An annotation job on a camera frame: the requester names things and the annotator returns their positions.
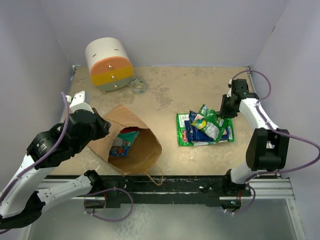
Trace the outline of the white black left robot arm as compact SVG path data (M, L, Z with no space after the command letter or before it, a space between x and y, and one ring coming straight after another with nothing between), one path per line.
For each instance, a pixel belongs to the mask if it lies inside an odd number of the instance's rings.
M95 170L87 170L74 180L54 187L38 187L63 161L80 153L89 142L106 137L110 127L111 123L95 109L80 109L69 114L64 123L37 134L18 171L1 192L1 230L24 228L71 198L101 194L104 183Z

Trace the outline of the blue white chips bag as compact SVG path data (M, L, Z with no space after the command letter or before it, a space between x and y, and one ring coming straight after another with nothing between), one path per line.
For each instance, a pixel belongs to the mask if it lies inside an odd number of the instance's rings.
M184 121L188 141L193 143L194 146L198 144L199 145L216 144L216 142L212 138L210 138L205 133L203 133L202 131L200 131L199 129L191 125L191 120L193 120L195 116L196 116L196 112L190 110L188 115L189 120ZM235 140L235 136L234 136L233 123L232 123L232 120L229 119L228 124L225 128L225 131L218 143L234 142L234 140Z

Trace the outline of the green white snack packet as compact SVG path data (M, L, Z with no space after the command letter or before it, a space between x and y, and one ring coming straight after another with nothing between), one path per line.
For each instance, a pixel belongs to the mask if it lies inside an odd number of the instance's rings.
M205 145L194 145L192 142L188 141L187 130L185 128L185 121L189 120L189 113L178 113L176 115L176 132L178 144L182 147L188 146L205 146Z

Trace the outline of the brown paper bag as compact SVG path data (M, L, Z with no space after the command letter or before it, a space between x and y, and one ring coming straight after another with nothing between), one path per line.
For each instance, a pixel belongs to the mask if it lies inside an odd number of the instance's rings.
M88 148L105 163L123 175L146 175L157 164L162 146L151 129L132 111L120 104L107 113L104 120L111 123L109 134L91 141ZM126 156L112 156L111 148L116 137L125 128L138 128L139 134Z

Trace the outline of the pink red snack packet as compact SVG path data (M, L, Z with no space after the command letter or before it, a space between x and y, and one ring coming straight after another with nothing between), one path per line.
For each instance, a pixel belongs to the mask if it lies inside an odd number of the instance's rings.
M126 133L130 133L130 132L136 132L136 131L139 131L139 127L136 127L136 126L131 126L131 127L126 127L126 128L123 128L120 133L121 134L126 134Z

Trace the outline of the yellow green snack bag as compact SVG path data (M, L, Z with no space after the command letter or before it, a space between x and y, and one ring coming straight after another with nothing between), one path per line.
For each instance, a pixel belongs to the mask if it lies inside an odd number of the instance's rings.
M198 133L204 134L210 138L211 142L218 143L227 133L227 127L230 120L220 116L218 112L203 104L198 112L190 111L190 125L198 130Z

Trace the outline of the teal snack packet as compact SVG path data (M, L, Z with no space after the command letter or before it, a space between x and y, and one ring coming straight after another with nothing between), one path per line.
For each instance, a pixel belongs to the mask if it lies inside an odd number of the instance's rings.
M138 137L139 133L139 131L119 133L117 137L114 139L112 146L130 147Z

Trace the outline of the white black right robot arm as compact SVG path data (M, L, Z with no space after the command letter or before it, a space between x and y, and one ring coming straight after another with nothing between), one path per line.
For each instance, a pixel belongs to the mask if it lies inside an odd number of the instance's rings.
M285 167L289 138L288 130L280 129L266 114L259 103L256 93L250 92L245 79L230 80L229 91L222 96L219 115L224 118L235 118L241 113L253 129L245 153L245 161L240 166L227 172L230 179L222 183L222 190L228 196L235 195L249 177L259 173L270 173Z

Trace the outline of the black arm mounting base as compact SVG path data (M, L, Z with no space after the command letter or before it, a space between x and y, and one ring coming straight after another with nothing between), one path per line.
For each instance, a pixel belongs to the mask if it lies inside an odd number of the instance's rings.
M231 182L228 175L157 175L160 186L147 176L99 176L93 170L84 175L93 184L90 193L108 209L131 203L237 209L241 197L251 196L248 186Z

